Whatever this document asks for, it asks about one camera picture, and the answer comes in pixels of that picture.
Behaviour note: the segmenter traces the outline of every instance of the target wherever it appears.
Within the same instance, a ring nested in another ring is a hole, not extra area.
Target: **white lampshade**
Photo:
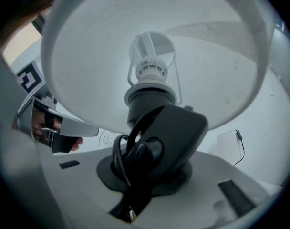
[[[75,116],[129,133],[129,48],[139,34],[156,31],[175,47],[181,106],[204,114],[212,129],[258,93],[273,13],[266,0],[56,0],[44,28],[44,76]]]

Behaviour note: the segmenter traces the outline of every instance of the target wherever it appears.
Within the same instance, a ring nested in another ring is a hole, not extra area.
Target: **hand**
[[[41,131],[41,128],[44,127],[44,125],[44,113],[41,111],[34,111],[32,113],[32,132],[36,140],[39,140],[42,137],[43,132]],[[60,130],[61,125],[61,121],[55,118],[53,127],[57,130]],[[76,151],[77,149],[79,149],[79,145],[81,145],[82,143],[83,138],[78,138],[76,143],[73,145],[71,151]]]

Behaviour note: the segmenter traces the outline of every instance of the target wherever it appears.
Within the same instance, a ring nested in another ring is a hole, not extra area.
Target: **power cord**
[[[238,130],[236,130],[236,129],[235,129],[235,131],[236,131],[236,135],[237,135],[238,139],[241,141],[242,150],[244,150],[244,154],[243,154],[243,156],[242,156],[242,158],[241,158],[241,160],[240,160],[240,161],[242,161],[242,159],[243,159],[244,156],[245,156],[245,148],[244,148],[244,144],[243,144],[243,142],[242,142],[242,136],[241,136],[240,132],[239,132]]]

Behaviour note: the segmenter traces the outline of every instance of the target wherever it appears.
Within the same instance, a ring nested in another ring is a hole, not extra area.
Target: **black rubber pad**
[[[220,182],[218,186],[239,217],[255,208],[255,204],[232,180]]]
[[[61,163],[59,164],[61,169],[66,169],[66,168],[70,168],[70,167],[73,167],[73,166],[76,166],[76,165],[79,165],[80,163],[77,161],[77,160],[72,160],[72,161],[69,161],[69,162],[65,162],[65,163]]]

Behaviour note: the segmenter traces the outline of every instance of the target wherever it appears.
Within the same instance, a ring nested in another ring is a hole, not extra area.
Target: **wire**
[[[135,139],[137,135],[140,133],[140,131],[141,132],[145,131],[153,122],[153,118],[156,118],[163,108],[164,106],[157,107],[147,112],[146,114],[144,114],[138,119],[138,121],[135,123],[128,137],[128,141],[126,145],[126,150],[128,154],[131,151],[131,149],[134,147]]]
[[[119,135],[113,143],[113,148],[112,148],[113,163],[114,163],[115,170],[119,173],[119,175],[121,175],[125,179],[127,185],[131,187],[130,181],[126,175],[125,168],[122,161],[122,153],[121,153],[121,140],[122,139],[127,140],[128,136]]]
[[[244,144],[243,144],[242,140],[241,140],[241,144],[242,144],[242,150],[244,150],[244,154],[243,154],[243,156],[242,156],[242,158],[241,158],[240,161],[242,161],[242,159],[243,159],[244,156],[245,156],[245,148],[244,148]]]
[[[244,148],[244,144],[242,142],[242,136],[241,136],[240,132],[238,130],[236,130],[236,129],[235,129],[235,131],[236,131],[236,135],[237,135],[238,139],[241,141],[242,150],[244,151],[244,154],[243,154],[243,156],[242,156],[242,158],[240,160],[240,161],[242,161],[242,159],[245,157],[245,148]]]

